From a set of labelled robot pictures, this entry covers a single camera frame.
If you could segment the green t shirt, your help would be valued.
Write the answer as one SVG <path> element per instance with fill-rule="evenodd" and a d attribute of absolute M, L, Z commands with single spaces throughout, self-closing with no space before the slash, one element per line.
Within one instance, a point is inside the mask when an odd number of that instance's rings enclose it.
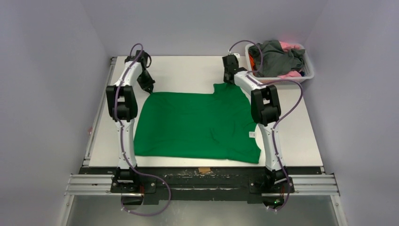
<path fill-rule="evenodd" d="M 135 154 L 257 164 L 261 149 L 253 137 L 249 99 L 235 85 L 213 87 L 211 94 L 150 94 L 134 135 Z"/>

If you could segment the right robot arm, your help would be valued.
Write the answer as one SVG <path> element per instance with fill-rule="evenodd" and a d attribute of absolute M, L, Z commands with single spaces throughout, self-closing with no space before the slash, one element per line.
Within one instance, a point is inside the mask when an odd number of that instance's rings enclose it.
<path fill-rule="evenodd" d="M 223 81 L 250 95 L 251 116 L 260 129 L 265 149 L 266 170 L 261 188 L 275 192 L 289 179 L 277 139 L 277 122 L 281 116 L 277 88 L 259 83 L 244 67 L 239 67 L 234 54 L 222 57 L 222 61 Z"/>

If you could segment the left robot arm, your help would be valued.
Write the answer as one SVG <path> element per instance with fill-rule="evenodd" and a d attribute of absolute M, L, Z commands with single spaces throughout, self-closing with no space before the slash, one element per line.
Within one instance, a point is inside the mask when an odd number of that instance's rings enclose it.
<path fill-rule="evenodd" d="M 119 161 L 112 176 L 111 192 L 143 193 L 144 184 L 141 175 L 136 172 L 137 161 L 134 151 L 134 123 L 138 115 L 134 86 L 151 94 L 154 89 L 154 79 L 147 68 L 151 66 L 151 56 L 138 50 L 135 55 L 125 59 L 125 68 L 120 78 L 106 87 L 108 112 L 115 122 L 118 133 Z"/>

